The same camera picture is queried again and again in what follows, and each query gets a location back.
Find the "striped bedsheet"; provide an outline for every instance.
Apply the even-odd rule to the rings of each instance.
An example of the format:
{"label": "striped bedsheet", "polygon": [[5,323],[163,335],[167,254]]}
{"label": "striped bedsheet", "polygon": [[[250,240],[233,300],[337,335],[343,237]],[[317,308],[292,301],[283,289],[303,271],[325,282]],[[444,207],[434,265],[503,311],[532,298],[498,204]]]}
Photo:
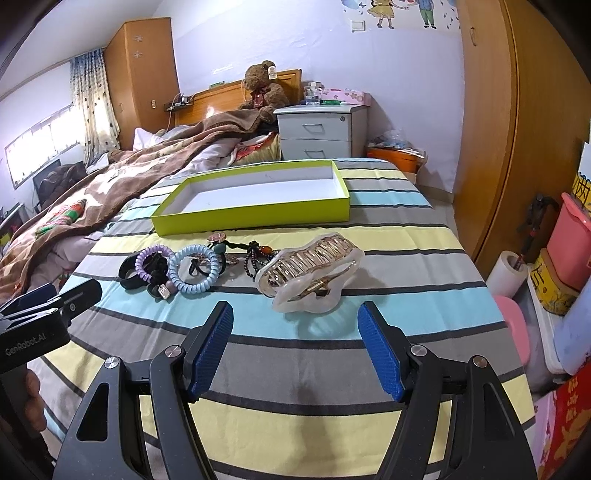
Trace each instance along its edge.
{"label": "striped bedsheet", "polygon": [[[50,429],[63,438],[105,358],[152,358],[202,325],[219,300],[234,308],[233,335],[211,390],[191,407],[220,478],[341,478],[373,475],[400,416],[380,387],[363,347],[356,312],[372,300],[399,326],[443,358],[487,357],[531,436],[534,410],[509,330],[482,278],[453,233],[404,175],[389,163],[337,160],[351,195],[342,225],[226,232],[273,248],[304,245],[338,231],[366,257],[334,311],[279,314],[241,266],[208,293],[156,302],[114,281],[125,257],[163,243],[178,251],[208,233],[159,238],[150,215],[181,180],[165,179],[130,207],[79,265],[65,288],[96,278],[102,301],[74,320],[72,341],[30,364],[40,376]],[[442,399],[428,478],[437,478],[451,402]],[[152,468],[165,478],[148,397],[142,420]]]}

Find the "pink stool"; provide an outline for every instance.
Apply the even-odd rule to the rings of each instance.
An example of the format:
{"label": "pink stool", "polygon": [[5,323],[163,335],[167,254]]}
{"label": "pink stool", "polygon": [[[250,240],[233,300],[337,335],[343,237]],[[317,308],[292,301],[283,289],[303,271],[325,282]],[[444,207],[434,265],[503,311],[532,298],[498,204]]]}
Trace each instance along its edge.
{"label": "pink stool", "polygon": [[521,365],[526,365],[530,360],[530,337],[527,335],[523,313],[521,313],[519,305],[507,297],[495,296],[494,299],[511,331]]}

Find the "wooden headboard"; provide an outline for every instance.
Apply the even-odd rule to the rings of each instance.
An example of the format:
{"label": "wooden headboard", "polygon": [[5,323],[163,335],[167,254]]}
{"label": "wooden headboard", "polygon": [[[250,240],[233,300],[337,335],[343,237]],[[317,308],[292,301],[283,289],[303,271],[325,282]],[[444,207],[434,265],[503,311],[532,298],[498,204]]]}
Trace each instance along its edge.
{"label": "wooden headboard", "polygon": [[[277,72],[277,82],[285,90],[290,105],[296,105],[302,100],[301,70]],[[193,96],[192,106],[175,113],[174,124],[191,125],[214,113],[237,110],[244,103],[245,95],[249,98],[250,92],[242,88],[241,80],[196,93]]]}

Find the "brown teddy bear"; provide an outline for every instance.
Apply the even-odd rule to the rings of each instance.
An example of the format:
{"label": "brown teddy bear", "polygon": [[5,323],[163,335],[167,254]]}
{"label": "brown teddy bear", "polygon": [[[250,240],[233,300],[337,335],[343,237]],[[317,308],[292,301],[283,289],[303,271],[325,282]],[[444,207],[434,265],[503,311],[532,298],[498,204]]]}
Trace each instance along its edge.
{"label": "brown teddy bear", "polygon": [[273,113],[276,109],[290,104],[283,87],[269,79],[269,68],[275,64],[269,60],[248,68],[244,75],[243,85],[251,91],[251,99],[243,103],[239,109],[259,109],[261,120],[269,124],[274,123],[277,117]]}

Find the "purple spiral hair tie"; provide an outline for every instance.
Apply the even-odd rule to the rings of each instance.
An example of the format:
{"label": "purple spiral hair tie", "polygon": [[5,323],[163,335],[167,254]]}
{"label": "purple spiral hair tie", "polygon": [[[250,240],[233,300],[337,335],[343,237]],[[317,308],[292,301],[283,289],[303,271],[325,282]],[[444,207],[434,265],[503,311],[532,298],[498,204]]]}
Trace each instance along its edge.
{"label": "purple spiral hair tie", "polygon": [[139,277],[148,283],[152,280],[152,275],[144,270],[144,261],[148,258],[149,255],[155,253],[162,253],[166,257],[172,257],[174,252],[166,247],[165,245],[152,245],[151,247],[144,248],[138,255],[138,258],[135,260],[135,271],[139,275]]}

